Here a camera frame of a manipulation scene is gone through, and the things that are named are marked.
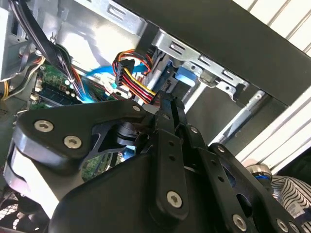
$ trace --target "black bracket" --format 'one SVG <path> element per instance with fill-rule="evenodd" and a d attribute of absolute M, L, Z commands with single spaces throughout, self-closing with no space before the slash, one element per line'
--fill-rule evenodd
<path fill-rule="evenodd" d="M 13 141 L 21 153 L 35 161 L 58 173 L 72 174 L 78 172 L 85 159 L 97 156 L 99 150 L 101 153 L 121 151 L 124 145 L 103 145 L 110 129 L 124 122 L 140 123 L 145 116 L 145 110 L 131 100 L 32 110 L 18 119 Z M 38 120 L 50 122 L 53 130 L 47 133 L 36 130 L 34 124 Z M 78 137 L 81 146 L 67 147 L 66 136 Z"/>
<path fill-rule="evenodd" d="M 154 98 L 155 115 L 149 211 L 157 224 L 170 228 L 185 220 L 189 201 L 181 140 L 175 135 L 172 96 L 160 91 Z"/>
<path fill-rule="evenodd" d="M 242 197 L 239 199 L 240 205 L 259 232 L 283 233 L 278 220 L 281 220 L 288 227 L 288 232 L 295 232 L 289 225 L 290 222 L 295 222 L 294 218 L 284 210 L 271 193 L 267 192 L 265 187 L 245 169 L 227 148 L 214 143 L 209 147 L 209 150 L 217 155 L 222 166 L 229 170 L 236 180 L 232 190 L 235 191 L 237 197 Z M 304 232 L 300 226 L 295 225 L 300 232 Z"/>

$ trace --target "orange wire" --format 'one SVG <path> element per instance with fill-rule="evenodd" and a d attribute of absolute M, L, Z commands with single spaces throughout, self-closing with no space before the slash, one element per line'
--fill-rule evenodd
<path fill-rule="evenodd" d="M 85 94 L 86 91 L 84 90 L 83 83 L 82 83 L 82 80 L 81 80 L 80 75 L 79 75 L 78 72 L 75 70 L 75 68 L 71 67 L 71 69 L 72 69 L 72 71 L 73 71 L 73 75 L 76 77 L 76 79 L 78 80 L 78 82 L 81 83 L 82 91 L 83 91 L 83 93 Z"/>
<path fill-rule="evenodd" d="M 37 60 L 35 60 L 34 64 L 38 64 L 41 61 L 41 57 L 39 57 Z"/>
<path fill-rule="evenodd" d="M 128 51 L 124 51 L 124 52 L 122 52 L 122 53 L 120 53 L 120 55 L 119 55 L 119 58 L 118 58 L 118 61 L 121 61 L 121 58 L 123 57 L 123 56 L 125 56 L 126 57 L 126 53 L 133 53 L 135 50 L 128 50 Z M 147 57 L 148 57 L 148 59 L 149 59 L 149 61 L 151 62 L 151 64 L 152 64 L 152 60 L 151 60 L 151 58 L 149 57 L 149 55 L 147 55 Z M 150 69 L 150 67 L 148 66 L 148 64 L 145 62 L 145 61 L 143 61 L 143 60 L 141 60 L 141 59 L 139 59 L 139 58 L 137 58 L 137 57 L 135 57 L 137 60 L 139 60 L 140 62 L 142 62 L 147 68 L 148 68 L 148 72 L 150 72 L 151 71 L 151 69 Z"/>
<path fill-rule="evenodd" d="M 142 101 L 144 101 L 144 103 L 148 103 L 146 100 L 144 100 L 141 96 L 140 96 L 140 94 L 138 94 L 135 90 L 133 90 L 132 88 L 130 88 L 125 82 L 122 82 L 122 84 L 124 85 L 124 86 L 126 86 L 128 89 L 130 89 L 130 91 L 131 92 L 133 92 L 138 98 L 140 98 Z"/>

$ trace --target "green circuit board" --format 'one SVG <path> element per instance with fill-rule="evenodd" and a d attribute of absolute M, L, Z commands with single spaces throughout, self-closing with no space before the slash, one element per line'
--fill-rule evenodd
<path fill-rule="evenodd" d="M 42 82 L 48 83 L 59 90 L 66 92 L 69 86 L 65 84 L 67 77 L 58 71 L 55 67 L 45 65 L 45 70 L 42 72 Z"/>

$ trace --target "blue object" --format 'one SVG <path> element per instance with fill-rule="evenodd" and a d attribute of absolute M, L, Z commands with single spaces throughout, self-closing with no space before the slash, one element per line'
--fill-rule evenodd
<path fill-rule="evenodd" d="M 113 83 L 113 84 L 111 85 L 111 87 L 112 87 L 113 89 L 116 89 L 118 86 L 117 86 L 115 83 Z"/>
<path fill-rule="evenodd" d="M 269 179 L 267 176 L 255 176 L 256 179 Z"/>
<path fill-rule="evenodd" d="M 129 146 L 127 146 L 123 152 L 123 158 L 125 160 L 132 158 L 135 155 L 135 149 L 136 149 L 135 147 L 134 149 L 132 149 L 132 148 L 129 148 Z"/>
<path fill-rule="evenodd" d="M 192 87 L 195 85 L 195 80 L 198 77 L 195 75 L 195 73 L 191 72 L 190 70 L 180 67 L 176 72 L 175 78 Z"/>
<path fill-rule="evenodd" d="M 145 71 L 147 71 L 147 67 L 144 64 L 142 64 L 142 65 L 138 65 L 134 67 L 133 73 L 145 72 Z M 112 66 L 99 67 L 99 68 L 93 69 L 89 73 L 87 73 L 86 76 L 92 76 L 94 74 L 101 74 L 101 73 L 113 74 Z"/>

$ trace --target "silver screw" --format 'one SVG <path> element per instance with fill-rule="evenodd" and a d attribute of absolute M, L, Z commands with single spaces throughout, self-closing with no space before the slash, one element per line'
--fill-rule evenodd
<path fill-rule="evenodd" d="M 218 149 L 220 152 L 222 152 L 222 153 L 224 153 L 224 151 L 225 151 L 224 148 L 222 148 L 221 146 L 218 146 L 217 149 Z"/>
<path fill-rule="evenodd" d="M 191 127 L 190 129 L 191 129 L 192 132 L 198 133 L 198 130 L 195 127 Z"/>
<path fill-rule="evenodd" d="M 170 119 L 170 117 L 169 117 L 168 115 L 166 115 L 166 114 L 163 114 L 162 116 L 163 116 L 165 119 L 167 119 L 167 120 Z"/>
<path fill-rule="evenodd" d="M 135 111 L 140 112 L 140 108 L 139 108 L 139 107 L 137 107 L 137 106 L 133 106 L 133 109 L 134 109 Z"/>
<path fill-rule="evenodd" d="M 67 136 L 64 139 L 64 144 L 70 149 L 78 149 L 81 147 L 82 141 L 76 136 Z"/>
<path fill-rule="evenodd" d="M 203 83 L 208 83 L 205 79 L 200 79 Z"/>
<path fill-rule="evenodd" d="M 240 215 L 233 215 L 232 220 L 241 231 L 245 232 L 247 230 L 246 223 Z"/>
<path fill-rule="evenodd" d="M 292 227 L 292 229 L 294 230 L 294 232 L 300 233 L 298 227 L 297 227 L 295 224 L 293 224 L 292 222 L 289 222 L 289 224 L 290 224 L 290 226 Z"/>
<path fill-rule="evenodd" d="M 288 232 L 287 226 L 285 225 L 285 223 L 281 219 L 277 219 L 276 222 L 277 222 L 278 226 L 282 229 L 282 231 Z"/>
<path fill-rule="evenodd" d="M 169 204 L 175 208 L 180 208 L 183 203 L 179 194 L 174 191 L 168 192 L 166 198 Z"/>
<path fill-rule="evenodd" d="M 35 129 L 40 131 L 40 132 L 50 132 L 54 129 L 54 126 L 51 122 L 47 120 L 38 120 L 35 122 Z"/>

